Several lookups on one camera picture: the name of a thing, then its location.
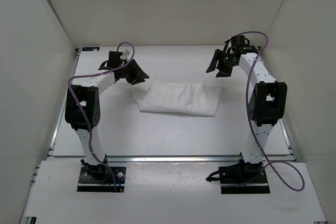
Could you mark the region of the white pleated skirt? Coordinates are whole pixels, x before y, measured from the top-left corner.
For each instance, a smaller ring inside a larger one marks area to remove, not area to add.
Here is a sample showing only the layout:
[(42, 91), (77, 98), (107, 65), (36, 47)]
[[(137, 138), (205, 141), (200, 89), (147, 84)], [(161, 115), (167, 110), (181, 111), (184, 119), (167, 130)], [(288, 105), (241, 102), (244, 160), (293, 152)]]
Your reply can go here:
[(204, 83), (153, 79), (132, 88), (140, 112), (214, 117), (222, 90)]

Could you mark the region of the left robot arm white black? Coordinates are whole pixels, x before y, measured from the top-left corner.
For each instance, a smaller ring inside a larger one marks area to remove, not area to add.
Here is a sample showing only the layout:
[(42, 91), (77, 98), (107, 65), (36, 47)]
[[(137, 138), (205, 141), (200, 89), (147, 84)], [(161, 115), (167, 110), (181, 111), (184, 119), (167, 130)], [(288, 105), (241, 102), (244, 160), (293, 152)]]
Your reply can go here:
[(118, 48), (108, 53), (108, 59), (99, 66), (98, 72), (73, 76), (68, 80), (65, 121), (80, 139), (85, 155), (81, 161), (85, 172), (100, 184), (116, 184), (116, 177), (99, 139), (100, 96), (121, 79), (135, 85), (149, 78), (134, 56), (135, 50)]

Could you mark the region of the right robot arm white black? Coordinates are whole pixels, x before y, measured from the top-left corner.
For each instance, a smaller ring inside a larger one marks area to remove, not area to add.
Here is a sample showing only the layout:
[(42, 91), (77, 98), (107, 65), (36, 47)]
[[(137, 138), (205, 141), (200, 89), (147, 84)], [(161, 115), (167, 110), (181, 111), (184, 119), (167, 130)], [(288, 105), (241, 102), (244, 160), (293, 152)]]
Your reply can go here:
[(241, 182), (248, 182), (261, 170), (268, 136), (285, 112), (287, 85), (270, 74), (260, 54), (261, 49), (241, 33), (226, 40), (223, 49), (215, 50), (206, 70), (217, 70), (216, 77), (226, 78), (239, 66), (247, 75), (245, 102), (250, 134), (235, 169)]

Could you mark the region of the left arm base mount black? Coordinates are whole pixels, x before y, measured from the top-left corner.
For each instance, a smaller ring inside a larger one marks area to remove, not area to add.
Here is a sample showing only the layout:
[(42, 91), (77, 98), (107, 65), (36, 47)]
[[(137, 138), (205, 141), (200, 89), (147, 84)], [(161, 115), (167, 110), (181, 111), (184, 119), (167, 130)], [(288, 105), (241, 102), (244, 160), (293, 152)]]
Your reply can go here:
[(127, 168), (110, 166), (110, 169), (113, 176), (104, 166), (89, 165), (82, 159), (77, 192), (123, 193)]

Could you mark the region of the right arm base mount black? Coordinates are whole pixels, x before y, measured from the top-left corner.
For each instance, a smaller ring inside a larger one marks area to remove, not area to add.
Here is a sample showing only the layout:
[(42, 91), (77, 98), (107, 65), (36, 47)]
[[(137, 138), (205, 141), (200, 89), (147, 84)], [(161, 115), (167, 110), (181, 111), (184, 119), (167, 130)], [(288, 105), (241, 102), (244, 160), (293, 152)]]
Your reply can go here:
[(234, 165), (220, 166), (206, 181), (220, 182), (222, 195), (270, 193), (263, 163), (246, 162), (242, 157)]

